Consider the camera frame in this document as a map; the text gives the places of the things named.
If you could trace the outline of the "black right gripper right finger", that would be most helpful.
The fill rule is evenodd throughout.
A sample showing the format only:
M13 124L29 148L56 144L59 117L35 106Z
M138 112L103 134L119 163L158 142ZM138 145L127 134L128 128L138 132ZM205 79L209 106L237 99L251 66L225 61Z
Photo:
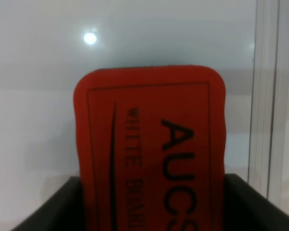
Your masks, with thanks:
M236 174L226 174L224 231L289 231L289 216Z

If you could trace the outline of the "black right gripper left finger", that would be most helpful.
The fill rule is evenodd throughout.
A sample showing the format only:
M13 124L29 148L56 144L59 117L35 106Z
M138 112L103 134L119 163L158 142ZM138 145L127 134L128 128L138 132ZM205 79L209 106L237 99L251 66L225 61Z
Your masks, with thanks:
M79 177L69 180L14 231L84 231L85 215Z

